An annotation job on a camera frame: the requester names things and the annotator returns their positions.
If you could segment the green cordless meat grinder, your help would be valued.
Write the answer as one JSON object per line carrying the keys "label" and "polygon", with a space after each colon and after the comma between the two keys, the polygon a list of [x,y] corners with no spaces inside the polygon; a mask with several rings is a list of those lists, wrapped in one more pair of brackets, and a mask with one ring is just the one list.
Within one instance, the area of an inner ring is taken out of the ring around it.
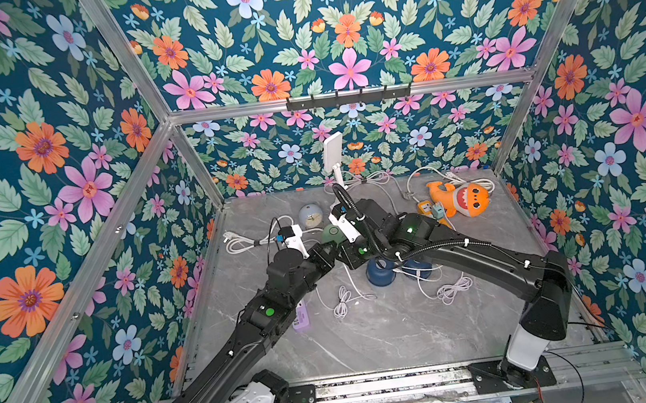
{"label": "green cordless meat grinder", "polygon": [[336,243],[341,244],[346,240],[345,235],[342,233],[338,226],[330,225],[324,229],[321,234],[322,243]]}

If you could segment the dark blue meat grinder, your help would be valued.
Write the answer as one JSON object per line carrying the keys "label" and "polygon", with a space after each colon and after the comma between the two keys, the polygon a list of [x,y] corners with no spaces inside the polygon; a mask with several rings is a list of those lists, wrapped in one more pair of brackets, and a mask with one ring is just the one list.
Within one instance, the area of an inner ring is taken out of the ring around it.
{"label": "dark blue meat grinder", "polygon": [[431,263],[409,261],[402,267],[404,273],[417,280],[427,281],[433,274],[434,268]]}
{"label": "dark blue meat grinder", "polygon": [[395,264],[393,261],[377,258],[368,261],[366,276],[368,282],[374,287],[386,288],[396,278]]}

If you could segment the dark blue meat grinder front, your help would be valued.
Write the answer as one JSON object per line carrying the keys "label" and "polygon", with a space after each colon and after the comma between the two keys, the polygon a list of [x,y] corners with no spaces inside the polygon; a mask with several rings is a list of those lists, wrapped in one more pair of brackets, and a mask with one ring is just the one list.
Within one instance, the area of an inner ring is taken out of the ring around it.
{"label": "dark blue meat grinder front", "polygon": [[434,268],[431,263],[409,261],[402,267],[404,273],[417,280],[427,281],[433,274]]}

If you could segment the teal USB charger adapter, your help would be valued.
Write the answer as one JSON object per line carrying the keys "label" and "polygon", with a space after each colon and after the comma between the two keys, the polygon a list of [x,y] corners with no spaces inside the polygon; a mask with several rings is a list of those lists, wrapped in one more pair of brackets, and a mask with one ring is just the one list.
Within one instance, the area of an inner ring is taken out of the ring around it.
{"label": "teal USB charger adapter", "polygon": [[434,203],[432,206],[432,213],[436,219],[444,218],[447,214],[445,207],[441,203]]}

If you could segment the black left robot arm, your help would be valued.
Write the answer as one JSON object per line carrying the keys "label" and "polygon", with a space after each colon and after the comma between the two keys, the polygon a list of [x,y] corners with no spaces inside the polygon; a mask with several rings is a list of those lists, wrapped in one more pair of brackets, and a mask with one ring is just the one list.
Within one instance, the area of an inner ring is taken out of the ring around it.
{"label": "black left robot arm", "polygon": [[335,266],[338,245],[318,243],[307,252],[285,248],[268,265],[266,284],[238,315],[230,338],[171,403],[226,403],[249,372],[292,325],[297,304]]}

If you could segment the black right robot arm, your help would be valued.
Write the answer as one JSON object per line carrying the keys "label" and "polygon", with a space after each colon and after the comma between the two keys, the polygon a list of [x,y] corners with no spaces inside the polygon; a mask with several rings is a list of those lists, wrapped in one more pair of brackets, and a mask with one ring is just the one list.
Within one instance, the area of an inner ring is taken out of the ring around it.
{"label": "black right robot arm", "polygon": [[567,337],[574,287],[563,254],[551,250],[540,257],[509,250],[416,212],[393,215],[371,199],[354,201],[341,184],[331,189],[339,203],[331,224],[342,230],[351,247],[341,254],[348,267],[362,259],[383,259],[397,268],[410,260],[436,263],[485,279],[524,300],[500,363],[504,375],[536,370],[550,343]]}

